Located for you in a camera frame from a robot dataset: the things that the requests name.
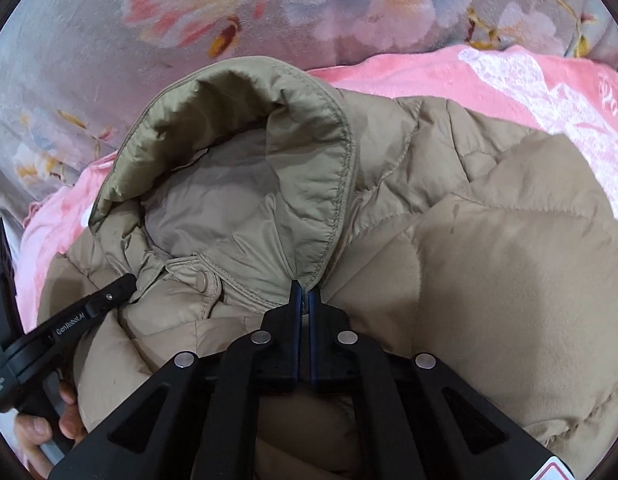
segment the beige puffer jacket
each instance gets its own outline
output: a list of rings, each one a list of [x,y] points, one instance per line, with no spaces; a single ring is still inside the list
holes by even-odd
[[[41,318],[126,272],[132,303],[74,356],[88,430],[177,352],[257,329],[297,279],[388,351],[437,354],[579,479],[618,435],[618,223],[564,136],[218,63],[131,129]],[[359,467],[346,406],[262,401],[260,478]]]

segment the human hand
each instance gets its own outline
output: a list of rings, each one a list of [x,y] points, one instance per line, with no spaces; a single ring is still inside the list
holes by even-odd
[[[60,417],[60,430],[65,437],[79,444],[87,436],[87,430],[80,418],[78,396],[73,386],[66,381],[60,381],[59,391],[62,400],[67,404]],[[39,447],[53,436],[48,421],[39,416],[19,414],[16,417],[14,433],[20,449],[29,461],[34,478],[48,478],[53,465]]]

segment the floral bedsheet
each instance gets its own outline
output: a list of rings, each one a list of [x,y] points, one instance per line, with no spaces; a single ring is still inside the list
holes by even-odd
[[[0,206],[22,221],[163,87],[216,60],[309,69],[462,43],[618,69],[600,0],[23,0],[0,35]]]

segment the snap button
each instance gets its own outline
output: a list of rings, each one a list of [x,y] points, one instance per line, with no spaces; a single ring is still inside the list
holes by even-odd
[[[204,272],[198,272],[196,275],[196,290],[198,292],[204,292],[207,290],[207,275]]]

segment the pink blanket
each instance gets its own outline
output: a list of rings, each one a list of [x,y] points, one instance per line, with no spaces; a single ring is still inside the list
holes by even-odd
[[[592,166],[618,219],[618,74],[606,66],[537,56],[520,47],[495,53],[455,46],[432,54],[376,56],[311,73],[339,88],[387,97],[440,96],[491,117],[564,132]],[[16,272],[25,330],[36,326],[51,259],[86,227],[112,162],[110,155],[93,163],[72,189],[62,188],[33,208]]]

